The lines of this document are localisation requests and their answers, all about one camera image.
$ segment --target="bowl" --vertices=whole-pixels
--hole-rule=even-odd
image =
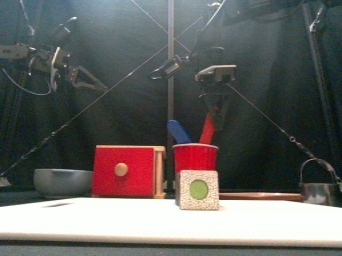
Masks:
[[[93,172],[70,169],[37,169],[34,186],[46,198],[81,197],[91,192]]]

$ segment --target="white tabletop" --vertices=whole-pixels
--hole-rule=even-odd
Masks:
[[[172,199],[75,198],[0,208],[0,240],[342,248],[342,209],[224,200],[218,211]]]

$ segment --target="green sticker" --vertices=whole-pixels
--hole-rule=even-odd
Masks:
[[[209,185],[204,180],[194,180],[190,184],[190,194],[194,199],[202,200],[209,195]]]

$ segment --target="red plastic cup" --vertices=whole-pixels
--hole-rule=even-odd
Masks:
[[[218,147],[201,144],[188,143],[174,146],[176,170],[217,170],[217,153]]]

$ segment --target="metal pole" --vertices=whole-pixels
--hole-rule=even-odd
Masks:
[[[169,0],[169,59],[176,56],[174,49],[174,38],[176,38],[176,20],[174,20],[174,12],[176,12],[176,2],[174,0]],[[174,77],[169,78],[169,98],[168,98],[168,119],[174,119]],[[174,152],[173,152],[174,138],[170,133],[168,133],[168,189],[174,189]]]
[[[317,34],[314,31],[310,31],[310,24],[313,23],[314,20],[310,14],[309,3],[305,3],[302,5],[302,11],[305,16],[305,25],[308,30],[308,38],[309,38],[313,63],[316,68],[317,83],[318,83],[322,110],[324,110],[325,123],[326,123],[326,129],[328,129],[331,152],[332,152],[335,167],[339,167],[339,173],[341,175],[341,169],[340,169],[341,158],[339,153],[340,147],[337,143],[337,132],[336,132],[333,111],[332,111],[331,98],[329,98],[329,88],[328,88],[328,81],[325,77],[324,64],[321,60]]]

